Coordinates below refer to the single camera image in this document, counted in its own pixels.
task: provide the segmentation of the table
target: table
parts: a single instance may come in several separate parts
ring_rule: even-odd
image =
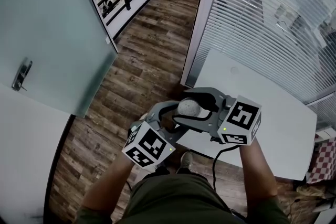
[[[214,87],[261,104],[257,138],[272,172],[288,179],[304,178],[314,146],[317,116],[313,111],[274,82],[215,50],[209,52],[195,87]],[[178,143],[213,158],[232,146],[210,142],[208,133],[192,130]],[[224,152],[219,160],[242,166],[239,150]]]

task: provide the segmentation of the wood laminate flooring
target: wood laminate flooring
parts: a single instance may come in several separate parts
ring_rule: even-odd
[[[63,146],[54,175],[49,209],[72,222],[84,194],[121,151],[130,124],[157,102],[179,99],[179,84],[198,0],[150,0],[116,40],[117,60],[102,82],[84,119],[76,118]],[[194,155],[193,170],[212,182],[212,160]],[[135,166],[128,179],[139,180]],[[229,207],[246,215],[241,168],[218,161],[218,194]],[[285,213],[300,196],[289,180],[278,180]],[[125,185],[112,219],[118,220],[128,203]],[[292,205],[292,223],[313,223],[315,201]]]

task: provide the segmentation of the white cube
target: white cube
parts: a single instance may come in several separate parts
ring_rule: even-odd
[[[250,145],[261,124],[261,105],[238,96],[217,133],[223,143]]]
[[[122,152],[144,168],[163,162],[175,148],[147,122],[142,122],[128,138]]]

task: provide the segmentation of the window blind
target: window blind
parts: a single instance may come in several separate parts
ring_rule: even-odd
[[[213,0],[186,84],[210,49],[274,81],[305,104],[336,90],[336,0]],[[311,108],[335,125],[336,98]]]

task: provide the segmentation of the person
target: person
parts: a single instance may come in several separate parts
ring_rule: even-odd
[[[248,223],[289,224],[277,200],[277,184],[259,143],[239,148],[247,197]],[[176,174],[160,166],[137,183],[120,224],[244,223],[234,216],[207,179],[189,168],[192,154],[181,159]],[[120,154],[86,193],[77,224],[112,223],[113,213],[134,163]]]
[[[102,7],[102,12],[105,13],[107,11],[105,16],[107,16],[114,9],[116,1],[117,0],[115,0],[114,3],[110,0],[105,0],[104,1],[103,7]]]

